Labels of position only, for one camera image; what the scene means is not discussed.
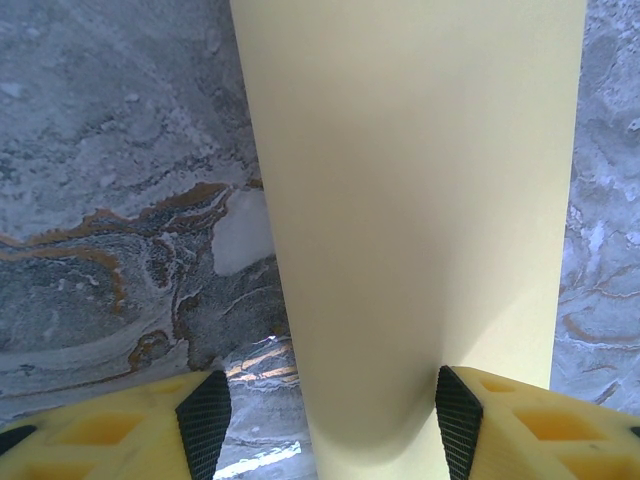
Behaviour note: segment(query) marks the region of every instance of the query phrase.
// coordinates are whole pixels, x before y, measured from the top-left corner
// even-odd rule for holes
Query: cream paper roll
[[[322,480],[448,478],[443,363],[547,386],[582,0],[233,0]]]

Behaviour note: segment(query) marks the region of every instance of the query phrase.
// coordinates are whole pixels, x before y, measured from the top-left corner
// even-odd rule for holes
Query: black rubber pad
[[[0,433],[0,456],[7,453],[36,430],[37,428],[33,425],[24,425]]]
[[[438,375],[436,412],[451,480],[467,480],[482,423],[482,404],[447,366]]]
[[[182,445],[193,480],[211,480],[231,421],[227,377],[213,372],[176,408]]]

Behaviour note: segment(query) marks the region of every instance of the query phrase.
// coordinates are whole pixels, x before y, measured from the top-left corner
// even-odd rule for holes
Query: marble surface
[[[551,387],[640,415],[640,4],[589,2]]]
[[[4,0],[0,423],[223,360],[220,478],[313,478],[287,334],[228,2]]]

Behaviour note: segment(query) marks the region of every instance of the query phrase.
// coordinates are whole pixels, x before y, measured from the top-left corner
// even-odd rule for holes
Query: yellow plastic part
[[[44,412],[0,457],[2,480],[190,480],[176,407],[209,374],[189,373]]]
[[[638,480],[640,418],[473,368],[483,406],[470,480]]]

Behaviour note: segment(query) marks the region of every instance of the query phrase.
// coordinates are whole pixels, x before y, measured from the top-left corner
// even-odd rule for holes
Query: white marble patch
[[[274,253],[264,192],[236,192],[227,206],[229,213],[216,223],[211,243],[218,275],[232,275]]]

